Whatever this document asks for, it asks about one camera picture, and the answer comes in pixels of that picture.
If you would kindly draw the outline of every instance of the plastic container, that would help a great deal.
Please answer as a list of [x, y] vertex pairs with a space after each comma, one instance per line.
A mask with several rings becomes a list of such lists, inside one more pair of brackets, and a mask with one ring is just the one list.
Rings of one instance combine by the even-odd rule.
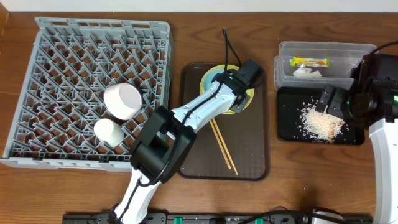
[[[282, 86], [323, 88], [326, 84], [349, 89], [353, 83], [351, 71], [362, 61], [362, 57], [376, 48], [373, 44], [346, 44], [328, 42], [294, 42], [286, 41], [279, 45], [279, 56], [274, 59], [275, 89]], [[319, 70], [322, 77], [297, 78], [293, 72], [298, 67], [290, 66], [292, 57], [328, 58], [329, 68], [312, 68]]]
[[[173, 68], [170, 26], [158, 21], [35, 18], [40, 27], [4, 154], [12, 167], [131, 171], [129, 148], [153, 111], [167, 107]], [[142, 106], [117, 120], [104, 91], [136, 87]], [[120, 125], [123, 141], [101, 142], [94, 124]]]

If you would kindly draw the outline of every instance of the black tray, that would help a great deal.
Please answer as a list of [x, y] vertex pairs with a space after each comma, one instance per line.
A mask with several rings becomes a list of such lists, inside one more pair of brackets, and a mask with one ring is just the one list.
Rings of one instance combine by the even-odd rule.
[[[296, 88], [281, 87], [277, 92], [278, 106], [278, 136], [285, 141], [313, 142], [309, 136], [304, 136], [297, 128], [303, 126], [300, 120], [303, 102], [315, 103], [320, 99], [322, 89], [319, 88]], [[341, 134], [334, 140], [335, 144], [361, 145], [365, 141], [365, 134], [362, 129], [357, 128], [353, 123], [344, 124], [341, 127]]]
[[[192, 63], [185, 67], [181, 105], [199, 96], [202, 76], [219, 64]], [[267, 92], [262, 86], [255, 89], [251, 104], [240, 114], [221, 114], [215, 118], [239, 175], [227, 168], [210, 123], [197, 133], [179, 174], [194, 179], [262, 180], [269, 172], [267, 118]]]

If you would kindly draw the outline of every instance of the yellow plate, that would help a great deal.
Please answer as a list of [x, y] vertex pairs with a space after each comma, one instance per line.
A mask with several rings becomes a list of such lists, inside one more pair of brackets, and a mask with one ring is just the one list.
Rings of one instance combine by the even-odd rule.
[[[206, 78], [206, 76], [207, 76], [210, 72], [212, 72], [213, 70], [216, 70], [216, 69], [219, 69], [219, 68], [224, 69], [224, 67], [225, 67], [225, 65], [217, 65], [217, 66], [211, 68], [210, 70], [208, 70], [208, 71], [205, 73], [205, 75], [201, 78], [201, 80], [200, 80], [200, 85], [199, 85], [199, 92], [200, 92], [201, 95], [205, 92], [204, 84], [205, 84], [205, 78]], [[238, 70], [238, 69], [239, 69], [239, 67], [238, 67], [238, 66], [235, 66], [235, 65], [228, 65], [226, 68], [227, 68], [227, 69], [235, 69], [235, 70]], [[253, 100], [254, 89], [248, 89], [248, 90], [246, 90], [246, 93], [250, 96], [250, 99], [249, 99], [248, 103], [246, 103], [246, 105], [244, 105], [244, 108], [243, 108], [243, 109], [247, 108], [247, 107], [249, 106], [249, 104], [251, 103], [251, 101]], [[235, 112], [234, 112], [234, 111], [231, 111], [231, 110], [228, 110], [227, 112], [225, 112], [225, 113], [223, 113], [223, 114], [235, 114]]]

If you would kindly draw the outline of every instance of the white cup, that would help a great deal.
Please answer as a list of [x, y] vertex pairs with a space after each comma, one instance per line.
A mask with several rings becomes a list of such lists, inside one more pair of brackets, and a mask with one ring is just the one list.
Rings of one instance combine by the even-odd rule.
[[136, 87], [120, 83], [108, 87], [104, 101], [111, 114], [122, 120], [131, 119], [141, 109], [142, 98]]
[[118, 146], [124, 138], [120, 125], [103, 118], [94, 124], [94, 133], [100, 141], [107, 142], [111, 147]]

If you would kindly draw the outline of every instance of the white wall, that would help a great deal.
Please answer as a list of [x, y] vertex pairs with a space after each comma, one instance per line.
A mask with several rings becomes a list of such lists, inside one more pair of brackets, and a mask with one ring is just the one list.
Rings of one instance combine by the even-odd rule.
[[398, 12], [398, 0], [0, 0], [8, 11]]

